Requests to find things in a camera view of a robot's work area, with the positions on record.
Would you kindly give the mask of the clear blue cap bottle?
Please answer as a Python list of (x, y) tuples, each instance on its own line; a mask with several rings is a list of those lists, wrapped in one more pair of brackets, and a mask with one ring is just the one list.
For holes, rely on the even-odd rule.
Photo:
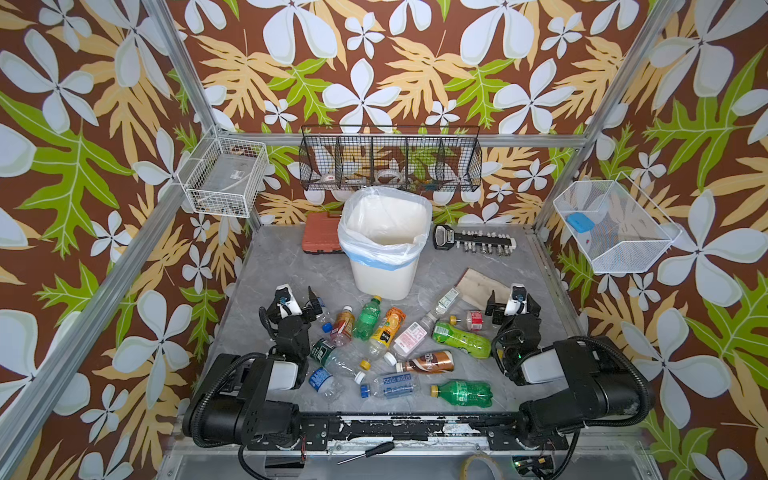
[(321, 313), (317, 316), (317, 321), (321, 327), (321, 331), (324, 334), (330, 334), (333, 329), (333, 317), (330, 310), (325, 306), (323, 302), (320, 302)]

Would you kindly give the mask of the small red label bottle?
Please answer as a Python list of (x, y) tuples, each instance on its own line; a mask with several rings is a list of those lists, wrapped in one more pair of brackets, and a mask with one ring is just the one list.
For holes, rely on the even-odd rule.
[(483, 313), (479, 310), (467, 311), (463, 318), (457, 315), (451, 315), (449, 317), (449, 323), (452, 326), (461, 326), (467, 331), (478, 332), (484, 327)]

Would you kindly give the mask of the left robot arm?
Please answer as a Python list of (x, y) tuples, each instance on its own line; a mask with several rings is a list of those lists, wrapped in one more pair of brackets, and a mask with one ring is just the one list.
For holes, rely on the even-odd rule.
[(251, 448), (263, 441), (293, 446), (301, 437), (299, 407), (269, 400), (267, 394), (301, 386), (308, 370), (309, 329), (322, 312), (312, 290), (300, 304), (289, 285), (278, 287), (271, 304), (258, 312), (274, 345), (267, 353), (218, 355), (184, 415), (183, 434), (202, 448)]

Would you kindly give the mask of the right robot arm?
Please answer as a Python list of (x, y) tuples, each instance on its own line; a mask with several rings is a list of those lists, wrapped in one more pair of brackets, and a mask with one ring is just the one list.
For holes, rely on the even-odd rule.
[(655, 394), (639, 369), (605, 336), (571, 336), (542, 347), (541, 307), (521, 284), (508, 300), (490, 294), (485, 315), (499, 327), (491, 355), (518, 386), (566, 382), (545, 398), (523, 402), (513, 427), (517, 441), (539, 447), (588, 427), (628, 427), (653, 410)]

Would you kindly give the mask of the dark green label water bottle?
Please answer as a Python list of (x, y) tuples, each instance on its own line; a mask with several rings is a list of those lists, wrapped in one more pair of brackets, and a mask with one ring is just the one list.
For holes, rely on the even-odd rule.
[(361, 365), (364, 357), (351, 344), (336, 346), (330, 339), (321, 338), (312, 345), (310, 357), (334, 376), (352, 379), (358, 385), (366, 381), (367, 370)]

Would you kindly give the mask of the large green bottle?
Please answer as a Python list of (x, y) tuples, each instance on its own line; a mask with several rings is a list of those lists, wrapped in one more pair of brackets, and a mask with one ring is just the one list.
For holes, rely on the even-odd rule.
[(491, 355), (491, 341), (487, 338), (461, 330), (446, 322), (437, 322), (432, 338), (439, 344), (465, 351), (476, 359), (488, 359)]

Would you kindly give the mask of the red yellow label tea bottle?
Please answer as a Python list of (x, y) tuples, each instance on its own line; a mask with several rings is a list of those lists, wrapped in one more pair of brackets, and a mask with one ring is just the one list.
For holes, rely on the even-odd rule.
[(330, 334), (330, 339), (336, 347), (343, 347), (352, 340), (355, 321), (353, 308), (344, 306), (336, 317)]

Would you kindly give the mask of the clear bottle green white label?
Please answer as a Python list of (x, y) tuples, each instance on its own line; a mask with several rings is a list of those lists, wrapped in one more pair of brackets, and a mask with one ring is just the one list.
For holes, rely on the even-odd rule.
[(435, 304), (433, 308), (433, 314), (436, 318), (444, 316), (453, 307), (456, 301), (459, 299), (460, 293), (455, 288), (451, 288)]

